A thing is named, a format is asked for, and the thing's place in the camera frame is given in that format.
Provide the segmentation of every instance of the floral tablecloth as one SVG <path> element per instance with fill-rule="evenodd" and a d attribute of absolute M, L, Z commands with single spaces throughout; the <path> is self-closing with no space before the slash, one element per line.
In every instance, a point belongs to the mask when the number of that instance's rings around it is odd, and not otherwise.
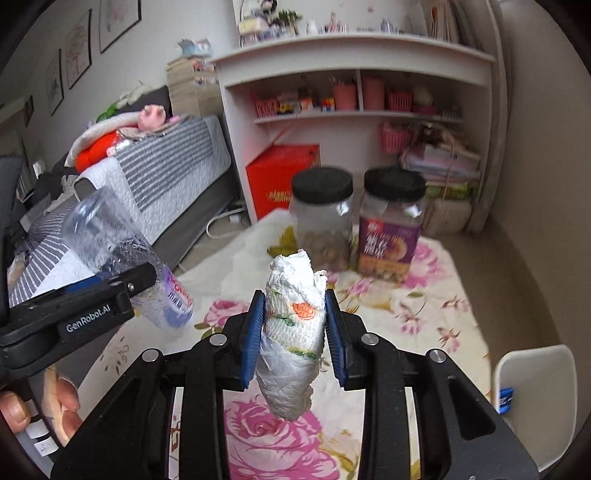
<path fill-rule="evenodd" d="M 228 317 L 246 311 L 254 291 L 264 290 L 270 272 L 267 247 L 277 241 L 290 221 L 286 211 L 276 210 L 180 277 L 193 296 L 195 312 L 194 322 L 184 330 L 165 333 L 141 316 L 123 325 L 80 387 L 82 417 L 143 350 L 152 347 L 172 353 L 189 349 L 202 337 L 221 331 Z M 452 258 L 440 243 L 420 239 L 410 274 L 401 287 L 352 271 L 329 273 L 329 284 L 341 309 L 360 315 L 368 331 L 411 352 L 444 349 L 478 389 L 490 396 L 488 347 Z M 292 423 L 269 412 L 256 381 L 243 393 L 225 393 L 228 457 L 234 480 L 356 478 L 364 394 L 339 388 L 328 348 L 312 387 L 312 409 Z M 178 475 L 181 398 L 179 389 L 171 429 L 170 478 Z M 414 407 L 412 401 L 407 403 L 411 466 L 418 478 Z"/>

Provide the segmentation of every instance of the white trash bin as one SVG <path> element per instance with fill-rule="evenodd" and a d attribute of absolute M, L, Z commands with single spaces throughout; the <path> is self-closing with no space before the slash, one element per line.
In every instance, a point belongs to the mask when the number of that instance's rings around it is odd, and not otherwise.
<path fill-rule="evenodd" d="M 506 354 L 495 368 L 493 405 L 512 387 L 511 410 L 503 415 L 541 472 L 569 447 L 577 419 L 577 375 L 566 345 Z"/>

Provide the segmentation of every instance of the plastic jar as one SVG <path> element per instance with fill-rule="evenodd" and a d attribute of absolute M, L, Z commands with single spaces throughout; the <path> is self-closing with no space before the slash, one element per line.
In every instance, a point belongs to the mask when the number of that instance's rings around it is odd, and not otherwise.
<path fill-rule="evenodd" d="M 353 177 L 333 167 L 308 168 L 291 180 L 290 212 L 295 241 L 312 268 L 343 271 L 349 266 Z"/>
<path fill-rule="evenodd" d="M 359 212 L 358 270 L 363 275 L 403 282 L 421 235 L 425 180 L 398 167 L 365 173 Z"/>

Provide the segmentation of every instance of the framed picture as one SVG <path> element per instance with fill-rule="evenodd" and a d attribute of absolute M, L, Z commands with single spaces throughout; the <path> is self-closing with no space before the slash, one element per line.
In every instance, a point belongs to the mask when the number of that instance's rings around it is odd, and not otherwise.
<path fill-rule="evenodd" d="M 33 105 L 33 95 L 29 97 L 27 103 L 25 103 L 25 127 L 28 127 L 29 122 L 31 121 L 31 117 L 33 116 L 33 112 L 35 111 L 35 106 Z"/>
<path fill-rule="evenodd" d="M 54 114 L 64 99 L 64 86 L 61 82 L 61 48 L 51 59 L 45 73 L 45 90 L 49 113 Z"/>
<path fill-rule="evenodd" d="M 92 65 L 90 56 L 90 15 L 88 10 L 66 39 L 66 76 L 71 89 Z"/>
<path fill-rule="evenodd" d="M 140 20 L 142 20 L 141 0 L 100 0 L 100 52 L 103 53 Z"/>

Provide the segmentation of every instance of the metal bolt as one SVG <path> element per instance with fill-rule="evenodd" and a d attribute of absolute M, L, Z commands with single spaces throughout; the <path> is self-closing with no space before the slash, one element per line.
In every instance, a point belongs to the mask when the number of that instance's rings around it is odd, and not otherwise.
<path fill-rule="evenodd" d="M 142 353 L 142 360 L 144 362 L 153 362 L 158 358 L 159 354 L 160 353 L 157 350 L 151 348 Z"/>
<path fill-rule="evenodd" d="M 442 350 L 431 350 L 429 357 L 431 358 L 431 360 L 433 360 L 434 362 L 437 362 L 438 364 L 442 364 L 447 359 L 447 355 Z"/>
<path fill-rule="evenodd" d="M 209 337 L 209 343 L 215 346 L 222 346 L 228 341 L 228 337 L 223 333 L 214 333 Z"/>
<path fill-rule="evenodd" d="M 377 345 L 379 337 L 375 333 L 364 333 L 361 336 L 361 341 L 366 345 Z"/>

